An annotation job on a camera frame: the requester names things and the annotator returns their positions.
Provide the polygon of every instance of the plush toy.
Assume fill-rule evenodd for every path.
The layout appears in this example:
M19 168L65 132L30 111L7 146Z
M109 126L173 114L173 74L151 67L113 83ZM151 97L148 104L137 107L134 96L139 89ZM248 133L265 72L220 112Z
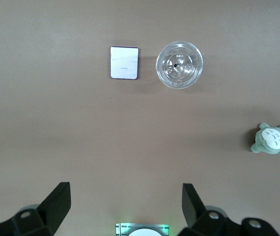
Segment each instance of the plush toy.
M266 152L270 154L280 153L280 126L270 127L266 123L259 125L256 133L255 144L251 146L253 152Z

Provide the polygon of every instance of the screw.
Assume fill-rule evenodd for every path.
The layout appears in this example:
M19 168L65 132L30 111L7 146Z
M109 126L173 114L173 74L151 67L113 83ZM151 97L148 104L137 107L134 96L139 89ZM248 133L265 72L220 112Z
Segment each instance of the screw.
M219 219L218 214L217 214L216 212L213 212L213 211L210 212L209 216L210 216L212 219L214 219L214 220Z
M30 215L31 215L31 213L29 211L26 211L23 214L21 214L21 218L26 218L26 217L29 217Z
M256 220L250 220L250 221L249 221L249 224L250 224L252 227L254 227L254 228L257 228L257 229L260 229L260 228L261 228L260 223L259 223L258 221L256 221Z

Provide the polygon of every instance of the black plastic part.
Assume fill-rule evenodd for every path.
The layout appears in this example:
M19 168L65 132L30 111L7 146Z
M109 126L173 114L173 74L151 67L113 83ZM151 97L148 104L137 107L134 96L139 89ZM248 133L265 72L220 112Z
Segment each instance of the black plastic part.
M70 183L60 183L37 209L0 223L0 236L53 236L71 207Z
M250 221L254 220L260 224L260 228L250 225ZM257 218L245 218L242 221L242 228L249 236L279 236L275 229L266 221Z
M276 230L266 221L256 218L245 218L238 225L214 210L206 210L192 184L183 184L183 213L188 228L178 236L279 236ZM256 221L254 227L250 221Z
M203 202L191 183L183 184L182 209L189 228L206 211Z
M71 208L70 183L60 183L37 207L44 224L54 235Z

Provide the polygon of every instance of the clear plastic cup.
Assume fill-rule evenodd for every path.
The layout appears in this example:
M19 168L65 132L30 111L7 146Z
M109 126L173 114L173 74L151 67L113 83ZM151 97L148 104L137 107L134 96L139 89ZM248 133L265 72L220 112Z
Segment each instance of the clear plastic cup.
M173 89L193 85L203 69L200 51L189 42L173 42L167 45L156 59L159 79Z

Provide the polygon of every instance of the white box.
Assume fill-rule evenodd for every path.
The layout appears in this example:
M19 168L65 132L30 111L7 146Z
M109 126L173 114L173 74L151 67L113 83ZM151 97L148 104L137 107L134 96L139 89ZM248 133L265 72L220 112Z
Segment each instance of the white box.
M135 80L138 77L138 48L111 47L111 77Z

